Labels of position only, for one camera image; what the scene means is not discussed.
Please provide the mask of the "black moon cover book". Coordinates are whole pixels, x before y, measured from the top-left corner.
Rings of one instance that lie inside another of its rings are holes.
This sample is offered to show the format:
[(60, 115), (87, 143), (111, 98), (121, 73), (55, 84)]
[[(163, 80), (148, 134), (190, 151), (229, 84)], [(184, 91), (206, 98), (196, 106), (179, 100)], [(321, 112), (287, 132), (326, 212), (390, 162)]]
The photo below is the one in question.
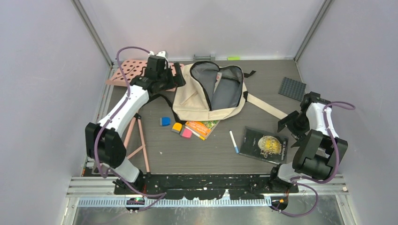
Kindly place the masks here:
[(284, 135), (245, 127), (239, 155), (264, 161), (271, 164), (287, 162), (289, 138)]

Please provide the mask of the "cream canvas backpack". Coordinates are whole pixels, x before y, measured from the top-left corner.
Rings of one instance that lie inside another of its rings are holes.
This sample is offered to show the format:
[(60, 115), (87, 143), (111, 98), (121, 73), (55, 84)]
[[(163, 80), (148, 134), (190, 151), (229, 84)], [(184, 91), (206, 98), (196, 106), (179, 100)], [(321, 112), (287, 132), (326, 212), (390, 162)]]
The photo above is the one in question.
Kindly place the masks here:
[(176, 121), (225, 120), (240, 113), (246, 102), (283, 119), (286, 113), (250, 94), (245, 78), (255, 71), (245, 73), (239, 66), (220, 67), (211, 61), (198, 61), (180, 68), (178, 78), (185, 84), (175, 91), (173, 101), (156, 94), (153, 101), (164, 98), (172, 109)]

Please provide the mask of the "orange paperback book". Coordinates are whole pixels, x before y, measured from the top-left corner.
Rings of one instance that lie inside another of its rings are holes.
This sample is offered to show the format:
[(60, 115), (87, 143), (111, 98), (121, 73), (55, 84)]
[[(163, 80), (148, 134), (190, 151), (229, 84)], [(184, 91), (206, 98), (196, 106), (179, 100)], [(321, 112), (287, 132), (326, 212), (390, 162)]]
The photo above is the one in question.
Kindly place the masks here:
[(187, 121), (185, 125), (192, 128), (195, 132), (207, 139), (219, 122), (219, 120)]

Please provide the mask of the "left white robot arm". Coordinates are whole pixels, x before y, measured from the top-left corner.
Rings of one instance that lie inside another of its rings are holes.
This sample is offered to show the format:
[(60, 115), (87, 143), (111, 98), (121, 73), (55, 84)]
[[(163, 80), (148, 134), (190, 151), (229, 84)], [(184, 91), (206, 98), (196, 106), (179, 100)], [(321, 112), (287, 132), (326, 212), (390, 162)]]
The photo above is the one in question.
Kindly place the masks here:
[(149, 53), (143, 71), (133, 78), (124, 78), (127, 91), (116, 106), (97, 123), (85, 127), (86, 154), (96, 161), (97, 166), (105, 165), (126, 181), (126, 188), (139, 194), (144, 188), (141, 171), (127, 158), (121, 136), (130, 120), (141, 107), (159, 92), (185, 85), (181, 66), (168, 61), (166, 51)]

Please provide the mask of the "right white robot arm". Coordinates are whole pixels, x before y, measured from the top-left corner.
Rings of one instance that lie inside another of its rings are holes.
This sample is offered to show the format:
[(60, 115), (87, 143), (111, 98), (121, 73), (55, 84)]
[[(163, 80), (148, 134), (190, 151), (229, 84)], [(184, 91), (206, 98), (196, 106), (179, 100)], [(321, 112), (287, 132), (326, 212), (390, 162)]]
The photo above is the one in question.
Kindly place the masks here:
[(304, 95), (299, 112), (294, 111), (279, 120), (278, 131), (287, 128), (296, 140), (292, 146), (298, 150), (291, 163), (272, 168), (268, 179), (270, 190), (281, 192), (301, 179), (323, 184), (335, 177), (348, 142), (334, 129), (333, 106), (355, 109), (352, 104), (331, 102), (321, 98), (319, 93), (310, 92)]

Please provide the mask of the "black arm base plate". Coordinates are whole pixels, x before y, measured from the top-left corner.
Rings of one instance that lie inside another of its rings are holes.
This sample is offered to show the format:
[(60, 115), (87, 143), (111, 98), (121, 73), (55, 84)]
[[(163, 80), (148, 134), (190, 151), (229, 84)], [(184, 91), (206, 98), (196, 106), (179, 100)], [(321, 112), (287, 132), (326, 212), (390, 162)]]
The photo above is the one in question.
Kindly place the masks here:
[(232, 200), (256, 200), (265, 194), (298, 193), (297, 186), (281, 186), (269, 182), (268, 174), (152, 174), (141, 175), (126, 185), (114, 182), (116, 195), (133, 195), (133, 189), (150, 199), (219, 200), (229, 194)]

